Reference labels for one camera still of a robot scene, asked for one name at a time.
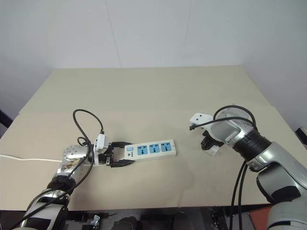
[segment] table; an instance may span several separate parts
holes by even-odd
[[[102,120],[111,141],[173,139],[177,156],[123,168],[94,167],[72,194],[70,210],[226,206],[243,159],[227,146],[215,157],[204,153],[202,131],[189,131],[189,119],[233,103],[250,109],[261,134],[307,166],[305,148],[241,66],[56,69],[1,138],[1,154],[62,159],[80,136],[73,110],[88,109]],[[78,119],[94,139],[97,122],[85,114]],[[0,209],[25,210],[58,164],[0,158]],[[256,177],[246,175],[243,205],[267,202]]]

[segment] electrical outlet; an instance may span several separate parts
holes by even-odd
[[[171,143],[169,142],[162,143],[161,149],[163,152],[171,151],[172,150]]]
[[[147,145],[138,146],[138,155],[147,154]]]
[[[157,160],[175,157],[176,149],[173,140],[160,140],[125,146],[126,160]]]
[[[149,145],[149,152],[150,153],[158,153],[158,152],[160,152],[159,144]]]

